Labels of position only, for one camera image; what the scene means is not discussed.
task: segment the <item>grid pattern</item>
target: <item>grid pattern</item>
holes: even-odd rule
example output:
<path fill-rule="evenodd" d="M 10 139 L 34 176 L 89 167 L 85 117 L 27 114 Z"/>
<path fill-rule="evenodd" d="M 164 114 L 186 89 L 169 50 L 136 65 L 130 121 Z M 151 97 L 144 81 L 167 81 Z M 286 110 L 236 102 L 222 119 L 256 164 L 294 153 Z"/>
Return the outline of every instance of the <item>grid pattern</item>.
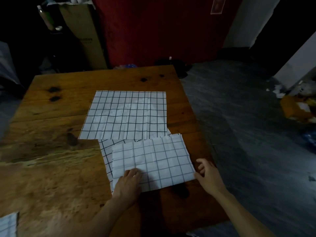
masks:
<path fill-rule="evenodd" d="M 0 218 L 0 237 L 16 237 L 16 220 L 18 212 Z"/>
<path fill-rule="evenodd" d="M 79 139 L 147 140 L 166 135 L 165 92 L 97 91 Z"/>
<path fill-rule="evenodd" d="M 169 131 L 169 129 L 167 129 L 167 134 L 171 135 L 171 132 Z M 130 142 L 137 142 L 140 140 L 98 140 L 98 141 L 99 141 L 101 154 L 103 156 L 103 160 L 105 164 L 106 174 L 110 181 L 111 192 L 113 193 L 112 147 L 116 144 L 123 144 L 123 143 L 125 144 L 125 143 L 130 143 Z"/>
<path fill-rule="evenodd" d="M 193 180 L 194 167 L 182 135 L 115 145 L 112 148 L 113 187 L 124 171 L 142 172 L 142 191 L 151 191 Z"/>

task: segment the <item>tile floor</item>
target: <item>tile floor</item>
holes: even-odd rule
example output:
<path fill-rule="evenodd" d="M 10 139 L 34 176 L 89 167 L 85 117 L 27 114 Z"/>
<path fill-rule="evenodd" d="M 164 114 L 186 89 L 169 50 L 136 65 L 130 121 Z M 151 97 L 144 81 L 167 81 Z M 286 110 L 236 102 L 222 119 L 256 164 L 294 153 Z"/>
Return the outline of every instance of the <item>tile floor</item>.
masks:
<path fill-rule="evenodd" d="M 254 63 L 194 64 L 184 90 L 227 188 L 277 236 L 316 236 L 316 155 L 284 118 L 270 76 Z M 0 95 L 0 139 L 20 100 Z M 238 236 L 230 222 L 197 229 Z"/>

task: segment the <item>wooden table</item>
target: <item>wooden table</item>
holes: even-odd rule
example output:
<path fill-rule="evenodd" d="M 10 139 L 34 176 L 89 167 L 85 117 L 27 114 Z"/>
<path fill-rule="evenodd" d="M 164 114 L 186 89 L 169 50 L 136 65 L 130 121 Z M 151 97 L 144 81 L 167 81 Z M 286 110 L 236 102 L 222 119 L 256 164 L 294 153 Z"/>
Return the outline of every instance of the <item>wooden table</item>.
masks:
<path fill-rule="evenodd" d="M 97 140 L 77 140 L 97 90 L 166 91 L 171 133 L 197 168 L 211 159 L 173 66 L 36 76 L 0 145 L 0 216 L 20 212 L 20 236 L 89 221 L 111 198 Z M 227 220 L 197 180 L 142 193 L 112 236 L 179 233 Z"/>

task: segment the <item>red wall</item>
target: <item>red wall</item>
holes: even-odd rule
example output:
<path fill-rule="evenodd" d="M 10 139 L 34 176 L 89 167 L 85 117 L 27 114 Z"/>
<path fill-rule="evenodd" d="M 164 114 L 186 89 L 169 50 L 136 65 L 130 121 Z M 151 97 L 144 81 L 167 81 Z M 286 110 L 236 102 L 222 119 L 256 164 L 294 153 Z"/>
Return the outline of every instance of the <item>red wall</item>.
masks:
<path fill-rule="evenodd" d="M 213 0 L 93 0 L 112 67 L 152 66 L 161 58 L 186 63 L 213 60 L 222 48 L 241 0 L 226 0 L 210 15 Z"/>

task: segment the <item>white wall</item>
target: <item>white wall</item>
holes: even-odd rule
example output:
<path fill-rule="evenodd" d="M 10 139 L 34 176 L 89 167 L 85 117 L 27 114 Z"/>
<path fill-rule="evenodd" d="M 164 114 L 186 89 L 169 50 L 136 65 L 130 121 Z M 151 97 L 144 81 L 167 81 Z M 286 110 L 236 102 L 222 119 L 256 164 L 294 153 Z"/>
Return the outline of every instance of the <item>white wall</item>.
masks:
<path fill-rule="evenodd" d="M 316 32 L 298 49 L 288 62 L 275 74 L 276 78 L 287 89 L 301 79 L 316 76 Z"/>
<path fill-rule="evenodd" d="M 243 0 L 223 47 L 251 47 L 280 0 Z"/>

